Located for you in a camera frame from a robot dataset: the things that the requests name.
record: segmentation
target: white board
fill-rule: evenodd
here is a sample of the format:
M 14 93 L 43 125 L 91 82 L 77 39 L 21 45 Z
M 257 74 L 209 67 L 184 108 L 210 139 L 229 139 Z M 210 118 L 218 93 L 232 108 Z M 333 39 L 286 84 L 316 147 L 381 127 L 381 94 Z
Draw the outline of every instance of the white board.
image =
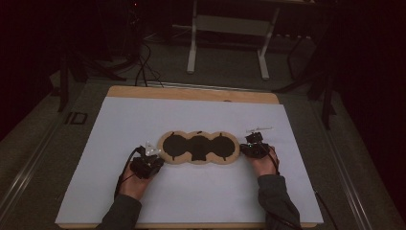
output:
M 273 127 L 261 132 L 263 142 L 276 148 L 301 222 L 323 222 L 283 105 L 107 97 L 56 223 L 100 223 L 128 155 L 147 141 L 156 146 L 167 131 L 227 131 L 246 143 L 246 130 L 256 127 Z M 264 222 L 257 197 L 254 171 L 243 156 L 230 165 L 166 164 L 141 200 L 138 222 Z

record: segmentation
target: sleeve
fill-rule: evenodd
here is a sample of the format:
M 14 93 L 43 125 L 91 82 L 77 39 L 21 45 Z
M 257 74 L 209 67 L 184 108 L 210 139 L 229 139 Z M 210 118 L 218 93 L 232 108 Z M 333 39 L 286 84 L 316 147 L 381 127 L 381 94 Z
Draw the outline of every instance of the sleeve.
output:
M 300 214 L 290 200 L 283 176 L 262 175 L 258 178 L 259 205 L 266 211 L 266 229 L 300 229 Z
M 129 230 L 134 229 L 141 211 L 141 203 L 128 195 L 117 195 L 110 210 L 96 229 Z

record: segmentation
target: wooden board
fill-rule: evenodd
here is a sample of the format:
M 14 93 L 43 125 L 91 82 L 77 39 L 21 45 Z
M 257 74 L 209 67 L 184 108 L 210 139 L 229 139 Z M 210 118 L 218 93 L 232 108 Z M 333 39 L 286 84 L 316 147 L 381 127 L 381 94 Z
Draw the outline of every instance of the wooden board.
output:
M 237 138 L 224 131 L 208 133 L 169 131 L 158 141 L 161 158 L 170 164 L 190 162 L 203 165 L 210 162 L 228 165 L 239 156 Z
M 223 91 L 212 89 L 179 89 L 112 86 L 107 97 L 116 98 L 148 98 L 148 99 L 177 99 L 190 101 L 234 102 L 278 104 L 278 98 L 272 93 L 255 93 L 241 91 Z

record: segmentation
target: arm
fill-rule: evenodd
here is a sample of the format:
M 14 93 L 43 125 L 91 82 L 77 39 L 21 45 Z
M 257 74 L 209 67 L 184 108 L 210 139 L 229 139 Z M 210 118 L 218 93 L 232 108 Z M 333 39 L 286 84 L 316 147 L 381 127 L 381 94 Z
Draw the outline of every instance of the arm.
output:
M 119 194 L 96 229 L 129 230 L 134 228 L 142 207 L 139 200 L 143 197 L 152 178 L 140 179 L 127 167 L 123 179 Z
M 301 229 L 300 214 L 290 200 L 284 177 L 277 175 L 279 159 L 275 149 L 271 148 L 269 155 L 261 159 L 247 157 L 247 160 L 258 177 L 258 199 L 260 206 L 267 214 L 266 229 Z
M 131 196 L 118 194 L 110 210 L 96 229 L 133 229 L 141 211 L 141 202 Z
M 294 226 L 301 226 L 299 211 L 287 194 L 284 177 L 266 174 L 258 178 L 258 183 L 259 204 L 267 213 L 266 229 L 296 229 L 281 222 L 282 219 Z

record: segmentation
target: hand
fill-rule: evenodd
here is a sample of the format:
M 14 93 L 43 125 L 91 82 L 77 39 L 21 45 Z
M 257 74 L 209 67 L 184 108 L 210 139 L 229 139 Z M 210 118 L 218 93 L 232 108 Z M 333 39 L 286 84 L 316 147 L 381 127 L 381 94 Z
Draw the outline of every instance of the hand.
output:
M 143 197 L 149 182 L 153 179 L 154 176 L 149 179 L 140 179 L 129 168 L 129 165 L 130 164 L 128 164 L 128 167 L 125 170 L 119 194 L 131 196 L 135 199 L 140 200 Z
M 279 165 L 280 161 L 277 154 L 275 153 L 275 147 L 269 147 L 269 155 L 275 160 L 277 165 Z M 269 156 L 264 156 L 261 159 L 248 156 L 245 157 L 253 166 L 257 177 L 265 174 L 277 174 L 277 169 L 275 168 L 275 165 L 272 163 L 272 160 L 269 158 Z

